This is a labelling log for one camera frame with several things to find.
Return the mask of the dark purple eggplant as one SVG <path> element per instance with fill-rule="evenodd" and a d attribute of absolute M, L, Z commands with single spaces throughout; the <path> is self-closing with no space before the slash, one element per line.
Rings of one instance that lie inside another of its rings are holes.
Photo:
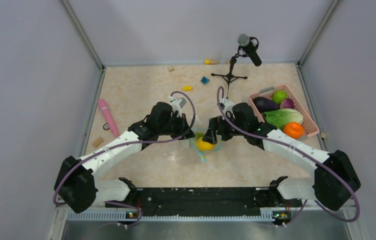
<path fill-rule="evenodd" d="M 279 109 L 279 105 L 276 102 L 262 96 L 255 97 L 252 102 L 257 110 L 261 113 L 276 111 Z"/>

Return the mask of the green lettuce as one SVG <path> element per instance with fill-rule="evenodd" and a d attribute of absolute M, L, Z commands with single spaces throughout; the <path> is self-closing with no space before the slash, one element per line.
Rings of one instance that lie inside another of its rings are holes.
<path fill-rule="evenodd" d="M 292 108 L 281 108 L 273 111 L 266 111 L 262 113 L 264 120 L 277 127 L 283 129 L 286 124 L 297 123 L 302 124 L 304 116 L 297 110 Z"/>

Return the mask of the green grapes bunch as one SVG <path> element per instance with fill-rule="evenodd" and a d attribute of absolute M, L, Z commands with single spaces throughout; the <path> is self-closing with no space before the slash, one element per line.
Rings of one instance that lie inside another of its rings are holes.
<path fill-rule="evenodd" d="M 195 137 L 196 137 L 196 140 L 201 139 L 201 138 L 204 137 L 204 133 L 196 131 L 195 132 Z"/>

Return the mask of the yellow lemon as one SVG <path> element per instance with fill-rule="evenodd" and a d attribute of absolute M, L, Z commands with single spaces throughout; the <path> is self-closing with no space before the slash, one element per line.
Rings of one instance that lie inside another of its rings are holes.
<path fill-rule="evenodd" d="M 212 151 L 215 145 L 203 140 L 203 137 L 196 141 L 196 147 L 200 152 Z"/>

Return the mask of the clear zip top bag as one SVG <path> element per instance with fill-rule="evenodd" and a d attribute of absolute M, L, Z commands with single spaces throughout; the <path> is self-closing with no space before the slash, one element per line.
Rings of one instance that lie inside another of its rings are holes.
<path fill-rule="evenodd" d="M 191 152 L 196 153 L 198 158 L 205 163 L 207 161 L 207 155 L 219 151 L 223 146 L 223 141 L 221 136 L 217 136 L 216 144 L 211 144 L 204 141 L 205 133 L 207 131 L 204 127 L 194 127 L 193 132 L 195 138 L 178 140 L 177 146 L 181 147 L 183 150 L 191 150 Z"/>

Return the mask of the orange tangerine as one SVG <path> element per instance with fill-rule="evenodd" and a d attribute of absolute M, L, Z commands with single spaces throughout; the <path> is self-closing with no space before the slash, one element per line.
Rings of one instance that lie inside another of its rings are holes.
<path fill-rule="evenodd" d="M 287 123 L 282 131 L 289 137 L 293 139 L 299 139 L 304 134 L 304 128 L 301 124 L 297 122 L 289 122 Z"/>

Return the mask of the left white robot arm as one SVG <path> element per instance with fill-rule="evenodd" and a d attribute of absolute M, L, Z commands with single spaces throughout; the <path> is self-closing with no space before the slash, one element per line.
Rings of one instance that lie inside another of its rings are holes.
<path fill-rule="evenodd" d="M 136 193 L 124 180 L 101 181 L 101 177 L 126 157 L 143 151 L 150 145 L 159 144 L 160 136 L 169 136 L 168 142 L 192 139 L 193 123 L 188 123 L 182 108 L 187 101 L 183 97 L 158 102 L 143 120 L 133 123 L 120 136 L 99 150 L 81 157 L 67 157 L 60 167 L 55 185 L 53 202 L 67 205 L 75 213 L 87 210 L 91 205 L 119 201 L 130 207 L 136 202 Z"/>

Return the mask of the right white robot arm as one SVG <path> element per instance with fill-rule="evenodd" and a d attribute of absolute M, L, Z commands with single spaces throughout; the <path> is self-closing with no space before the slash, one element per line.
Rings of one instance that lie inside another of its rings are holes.
<path fill-rule="evenodd" d="M 306 178 L 280 177 L 269 192 L 275 206 L 290 199 L 312 200 L 331 211 L 338 211 L 362 186 L 348 155 L 327 152 L 296 140 L 276 126 L 260 122 L 245 102 L 221 110 L 208 120 L 203 141 L 215 144 L 218 138 L 228 141 L 241 136 L 250 145 L 277 154 L 308 173 Z"/>

